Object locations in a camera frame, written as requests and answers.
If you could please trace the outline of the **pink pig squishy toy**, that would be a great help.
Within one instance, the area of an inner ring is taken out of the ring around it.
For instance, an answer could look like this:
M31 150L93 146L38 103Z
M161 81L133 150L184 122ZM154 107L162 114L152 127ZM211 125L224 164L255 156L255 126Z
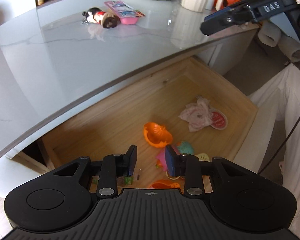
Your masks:
M177 148L176 145L172 145L174 151L176 154L180 154L179 149ZM166 159L165 159L165 148L161 149L159 154L156 156L157 162L156 162L156 167L162 167L164 171L167 171L167 164L166 164Z

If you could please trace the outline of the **white trousers leg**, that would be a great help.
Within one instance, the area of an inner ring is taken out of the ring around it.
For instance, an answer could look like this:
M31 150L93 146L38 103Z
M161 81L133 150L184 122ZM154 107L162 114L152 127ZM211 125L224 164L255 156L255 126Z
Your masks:
M278 92L279 106L276 119L285 122L286 135L292 133L286 142L283 161L283 187L297 200L297 211L290 225L290 231L300 238L300 69L289 64L260 89L250 95L257 106Z

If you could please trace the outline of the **yellow pink toy camera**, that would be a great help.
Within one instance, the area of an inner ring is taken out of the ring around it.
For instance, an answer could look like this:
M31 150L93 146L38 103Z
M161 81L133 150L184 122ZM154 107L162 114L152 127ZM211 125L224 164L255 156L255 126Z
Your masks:
M200 161L210 161L209 156L206 153L200 153L197 154L196 157L200 160Z

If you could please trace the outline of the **white marble-top cabinet table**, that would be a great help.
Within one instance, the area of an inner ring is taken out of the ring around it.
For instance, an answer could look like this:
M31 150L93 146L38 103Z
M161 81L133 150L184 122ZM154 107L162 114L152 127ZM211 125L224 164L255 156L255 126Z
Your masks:
M104 9L107 1L117 0L63 0L0 26L0 158L150 64L257 29L246 23L205 36L205 13L178 0L121 0L143 13L133 25L83 23L83 11Z

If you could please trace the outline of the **black haired doll figure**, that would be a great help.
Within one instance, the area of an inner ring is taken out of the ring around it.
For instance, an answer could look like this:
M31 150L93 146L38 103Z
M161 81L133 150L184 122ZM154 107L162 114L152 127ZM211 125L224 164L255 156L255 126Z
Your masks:
M115 28L120 22L119 17L114 13L102 11L97 7L82 12L82 16L85 18L85 23L99 24L104 29Z

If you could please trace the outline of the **pink checked cloth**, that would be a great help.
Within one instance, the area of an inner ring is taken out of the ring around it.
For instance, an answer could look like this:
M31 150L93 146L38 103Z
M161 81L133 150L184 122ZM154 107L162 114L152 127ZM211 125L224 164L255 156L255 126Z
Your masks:
M186 105L179 118L188 122L190 132L197 132L212 124L212 112L209 101L201 95L196 96L197 102Z

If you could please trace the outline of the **wooden drawer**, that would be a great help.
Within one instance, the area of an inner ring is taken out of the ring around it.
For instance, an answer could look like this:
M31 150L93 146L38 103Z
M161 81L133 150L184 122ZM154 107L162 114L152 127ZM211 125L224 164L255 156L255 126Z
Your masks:
M227 117L226 129L190 132L187 122L179 118L200 95ZM80 156L101 160L125 153L134 144L136 172L141 176L134 185L148 187L166 177L155 166L159 150L143 137L144 125L155 122L172 134L174 142L189 142L195 153L223 157L257 172L274 125L270 112L269 105L255 106L232 83L191 57L136 81L44 133L38 140L42 162L25 153L18 156L27 167L44 174Z

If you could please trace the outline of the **red snack packet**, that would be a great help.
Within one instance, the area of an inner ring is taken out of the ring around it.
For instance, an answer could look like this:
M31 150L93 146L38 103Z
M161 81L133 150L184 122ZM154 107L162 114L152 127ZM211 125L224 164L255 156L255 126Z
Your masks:
M122 176L117 178L117 186L125 187L125 186L135 186L139 183L140 175L134 175L131 177Z

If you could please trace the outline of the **orange pumpkin half shell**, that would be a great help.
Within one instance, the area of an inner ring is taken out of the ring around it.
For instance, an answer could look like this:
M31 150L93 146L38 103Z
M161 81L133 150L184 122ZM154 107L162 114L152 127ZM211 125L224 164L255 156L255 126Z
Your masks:
M173 136L164 125L148 122L143 126L145 141L155 148L164 148L173 142Z

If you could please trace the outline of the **pink packaged card toy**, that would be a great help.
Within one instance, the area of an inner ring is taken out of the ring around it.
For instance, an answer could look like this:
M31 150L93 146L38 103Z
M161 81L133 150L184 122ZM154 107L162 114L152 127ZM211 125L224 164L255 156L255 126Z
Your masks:
M140 18L145 17L143 12L134 9L124 1L106 1L104 4L119 17L124 25L134 25Z

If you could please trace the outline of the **teal squishy toy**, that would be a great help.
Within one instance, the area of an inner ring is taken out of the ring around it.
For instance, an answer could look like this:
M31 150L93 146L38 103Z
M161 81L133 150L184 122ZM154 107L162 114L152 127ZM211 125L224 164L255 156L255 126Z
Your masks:
M192 145L187 141L177 142L176 147L177 147L179 153L194 155L194 149L193 149Z

